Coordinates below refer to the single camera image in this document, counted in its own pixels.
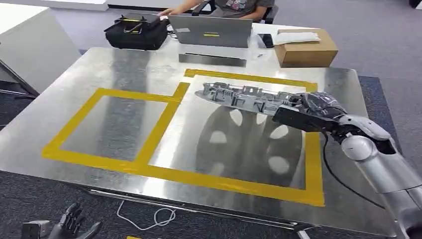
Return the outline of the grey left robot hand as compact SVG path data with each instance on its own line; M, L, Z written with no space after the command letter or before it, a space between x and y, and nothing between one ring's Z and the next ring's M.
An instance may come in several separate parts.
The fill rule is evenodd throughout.
M96 222L90 229L81 235L79 231L85 217L81 215L82 208L79 203L70 205L62 215L59 223L52 228L48 239L93 239L102 229L103 223Z

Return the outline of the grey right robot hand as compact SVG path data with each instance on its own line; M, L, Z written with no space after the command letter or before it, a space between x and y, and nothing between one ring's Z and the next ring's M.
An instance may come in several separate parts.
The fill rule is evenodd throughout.
M296 93L288 99L293 107L309 115L335 119L347 114L337 99L325 92Z

